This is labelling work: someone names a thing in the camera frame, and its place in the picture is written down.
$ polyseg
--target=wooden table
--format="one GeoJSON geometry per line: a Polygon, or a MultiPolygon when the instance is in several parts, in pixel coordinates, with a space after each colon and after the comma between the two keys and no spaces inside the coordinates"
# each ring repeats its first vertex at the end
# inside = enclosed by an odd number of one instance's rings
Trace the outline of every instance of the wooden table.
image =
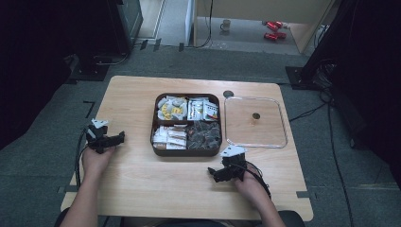
{"type": "MultiPolygon", "coordinates": [[[[281,104],[288,144],[284,148],[249,148],[246,159],[263,171],[278,210],[293,210],[303,220],[311,220],[309,198],[297,197],[297,192],[305,192],[306,186],[278,85],[120,76],[112,78],[96,117],[110,121],[109,135],[126,133],[125,143],[118,147],[103,175],[98,213],[120,217],[260,219],[232,182],[215,183],[209,175],[207,167],[223,168],[219,155],[160,157],[149,141],[154,100],[159,94],[213,94],[224,113],[226,90],[235,96],[274,98],[281,104]]],[[[221,150],[227,146],[223,141],[221,150]]],[[[66,193],[61,210],[71,205],[75,195],[66,193]]]]}

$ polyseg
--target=floor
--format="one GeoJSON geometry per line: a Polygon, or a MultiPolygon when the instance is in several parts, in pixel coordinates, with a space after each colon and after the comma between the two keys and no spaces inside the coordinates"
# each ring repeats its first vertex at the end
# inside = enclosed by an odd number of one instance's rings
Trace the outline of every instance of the floor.
{"type": "MultiPolygon", "coordinates": [[[[141,0],[144,24],[140,30],[138,42],[148,40],[149,44],[154,44],[155,40],[161,39],[161,45],[179,46],[180,43],[184,43],[187,4],[187,0],[141,0]],[[145,35],[147,33],[145,31],[153,30],[154,36],[145,35]]],[[[212,18],[211,23],[209,18],[198,17],[197,20],[196,46],[204,44],[204,48],[211,49],[301,55],[292,38],[290,27],[279,30],[287,34],[284,40],[271,41],[264,39],[264,34],[271,31],[263,26],[261,21],[230,19],[230,30],[225,32],[220,29],[224,18],[212,18]],[[211,38],[205,43],[209,35],[209,27],[211,27],[211,38]]],[[[313,50],[312,41],[303,55],[310,56],[313,50]]]]}

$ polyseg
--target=gray carpet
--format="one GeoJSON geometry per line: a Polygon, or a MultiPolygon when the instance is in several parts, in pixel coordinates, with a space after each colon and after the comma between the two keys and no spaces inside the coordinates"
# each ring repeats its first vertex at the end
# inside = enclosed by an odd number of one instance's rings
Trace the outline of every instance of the gray carpet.
{"type": "MultiPolygon", "coordinates": [[[[103,82],[64,84],[38,115],[29,131],[0,152],[0,226],[52,226],[74,170],[80,131],[96,116],[110,78],[115,75],[288,82],[285,66],[303,66],[307,57],[211,49],[153,46],[134,49],[111,66],[103,82]],[[94,109],[86,117],[90,104],[94,109]]],[[[319,93],[293,91],[283,85],[288,117],[321,104],[319,93]]],[[[349,138],[336,109],[330,110],[336,158],[345,182],[354,226],[399,226],[401,193],[389,167],[369,150],[349,148],[349,138]]],[[[314,219],[306,226],[351,226],[340,175],[331,150],[327,108],[290,123],[314,219]]],[[[112,218],[108,226],[118,226],[112,218]]]]}

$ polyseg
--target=red object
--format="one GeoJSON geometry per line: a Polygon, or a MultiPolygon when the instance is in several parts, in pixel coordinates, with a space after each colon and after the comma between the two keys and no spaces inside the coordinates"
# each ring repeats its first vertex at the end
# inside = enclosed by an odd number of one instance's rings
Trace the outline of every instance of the red object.
{"type": "Polygon", "coordinates": [[[274,32],[278,30],[278,26],[274,22],[267,22],[266,26],[274,32]]]}
{"type": "Polygon", "coordinates": [[[287,37],[287,34],[284,32],[274,32],[273,35],[277,36],[278,39],[283,39],[283,40],[287,37]]]}
{"type": "Polygon", "coordinates": [[[283,23],[281,23],[281,22],[274,22],[274,24],[275,24],[278,28],[283,27],[283,23]]]}
{"type": "Polygon", "coordinates": [[[277,40],[277,36],[273,35],[273,34],[269,34],[269,33],[265,33],[264,38],[267,40],[271,40],[271,41],[276,41],[277,40]]]}

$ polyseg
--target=forearm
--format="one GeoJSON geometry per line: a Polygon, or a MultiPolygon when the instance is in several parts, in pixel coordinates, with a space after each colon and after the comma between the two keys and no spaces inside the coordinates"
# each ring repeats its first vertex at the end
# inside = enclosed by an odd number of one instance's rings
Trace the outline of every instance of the forearm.
{"type": "Polygon", "coordinates": [[[64,226],[97,226],[97,188],[99,178],[84,179],[61,224],[64,226]]]}
{"type": "Polygon", "coordinates": [[[266,195],[266,197],[260,198],[260,200],[255,203],[256,209],[262,218],[263,226],[265,227],[276,227],[276,226],[286,226],[281,220],[274,203],[266,195]]]}

